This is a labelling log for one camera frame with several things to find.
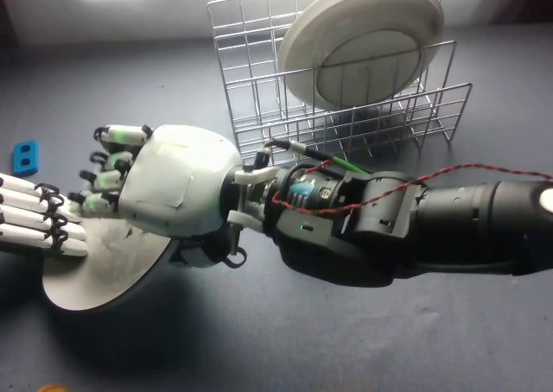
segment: white hand cover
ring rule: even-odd
[[[85,256],[85,230],[68,203],[56,187],[0,174],[0,250]]]
[[[94,139],[107,153],[92,153],[99,168],[81,171],[89,183],[69,199],[83,217],[124,218],[166,237],[192,237],[224,223],[219,197],[240,153],[224,137],[192,126],[110,125]]]

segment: white button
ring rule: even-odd
[[[543,209],[553,213],[553,188],[545,189],[541,195],[539,195],[539,205]]]

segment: gray tabletop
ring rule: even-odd
[[[553,170],[553,26],[452,30],[451,84],[474,90],[449,149],[365,161],[411,174],[454,162]],[[5,54],[0,171],[14,142],[36,139],[34,181],[78,189],[106,123],[192,124],[232,137],[209,41],[113,44]],[[499,179],[461,172],[436,184]],[[104,312],[45,300],[41,264],[0,256],[0,390],[75,391],[551,389],[553,274],[424,275],[344,288],[299,275],[266,237],[246,232],[240,270],[174,269]]]

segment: red wire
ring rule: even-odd
[[[321,167],[323,167],[324,165],[327,165],[329,163],[332,163],[332,161],[324,161],[320,165],[315,166],[314,168],[308,169],[306,172],[314,172],[315,170],[320,169]],[[314,210],[305,209],[305,208],[298,208],[296,206],[293,206],[293,205],[289,204],[286,201],[280,200],[278,198],[280,196],[280,192],[275,193],[275,195],[273,196],[272,202],[274,204],[277,204],[277,205],[282,205],[287,209],[292,209],[294,211],[298,211],[300,213],[305,213],[305,214],[308,214],[308,215],[337,214],[337,213],[342,213],[342,212],[346,212],[346,211],[351,211],[351,210],[354,210],[354,209],[361,209],[363,206],[368,205],[368,204],[372,204],[373,202],[376,202],[377,200],[385,198],[386,196],[389,196],[392,193],[403,191],[403,190],[405,190],[408,187],[411,187],[413,185],[419,185],[422,182],[425,182],[426,180],[434,179],[435,177],[440,176],[441,174],[448,174],[450,172],[456,172],[457,170],[466,169],[466,168],[488,169],[488,170],[494,170],[496,172],[502,172],[504,174],[522,174],[522,175],[525,175],[525,176],[539,176],[539,177],[544,178],[546,180],[553,180],[553,175],[551,175],[551,174],[542,174],[540,172],[532,172],[532,171],[528,171],[528,170],[505,169],[505,168],[500,168],[500,167],[497,167],[497,166],[494,166],[494,165],[486,165],[484,163],[463,163],[461,165],[455,165],[455,166],[450,166],[449,168],[444,168],[444,169],[439,170],[437,172],[434,172],[432,174],[425,174],[424,176],[421,176],[420,178],[418,178],[416,180],[411,180],[409,182],[405,182],[405,183],[399,185],[398,187],[394,187],[390,191],[384,192],[384,193],[380,194],[379,196],[375,196],[374,198],[370,198],[369,200],[366,200],[366,201],[358,203],[358,204],[350,204],[350,205],[340,206],[340,207],[337,207],[337,208],[314,209]]]

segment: wire rack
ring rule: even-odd
[[[324,66],[326,70],[334,68],[342,92],[347,66],[394,60],[398,69],[406,54],[417,51],[422,65],[415,81],[397,88],[396,74],[393,93],[380,103],[353,108],[342,108],[340,103],[337,111],[326,111],[290,93],[289,80],[305,73],[313,76],[315,89],[315,75],[323,68],[286,73],[278,68],[278,51],[286,31],[313,1],[219,0],[207,5],[234,140],[244,160],[254,158],[271,138],[296,140],[346,159],[359,151],[373,156],[374,149],[381,146],[397,151],[408,141],[420,150],[429,136],[451,142],[472,90],[469,83],[448,85],[455,41]],[[425,60],[431,60],[427,69]],[[289,163],[298,157],[275,150],[271,163]]]

